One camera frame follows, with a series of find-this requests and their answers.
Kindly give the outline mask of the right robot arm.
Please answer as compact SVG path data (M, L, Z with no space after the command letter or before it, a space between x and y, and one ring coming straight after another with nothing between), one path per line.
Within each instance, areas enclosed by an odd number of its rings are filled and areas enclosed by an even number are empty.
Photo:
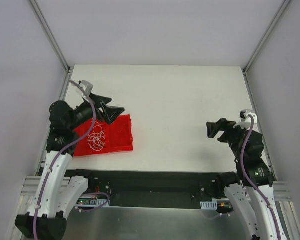
M262 159L263 135L254 130L254 125L251 115L242 122L221 118L206 123L209 139L222 132L218 141L230 147L236 172L219 173L205 193L218 200L228 198L248 240L285 240L275 203L274 180Z

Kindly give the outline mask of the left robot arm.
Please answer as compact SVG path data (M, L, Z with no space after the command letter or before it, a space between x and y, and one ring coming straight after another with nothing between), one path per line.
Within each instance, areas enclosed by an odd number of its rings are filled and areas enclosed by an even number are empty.
M75 109L64 100L50 106L44 169L28 210L15 220L15 226L26 238L61 240L78 199L95 191L96 183L89 170L71 177L65 190L61 188L78 143L90 134L96 121L111 125L125 111L123 107L109 106L111 101L91 93Z

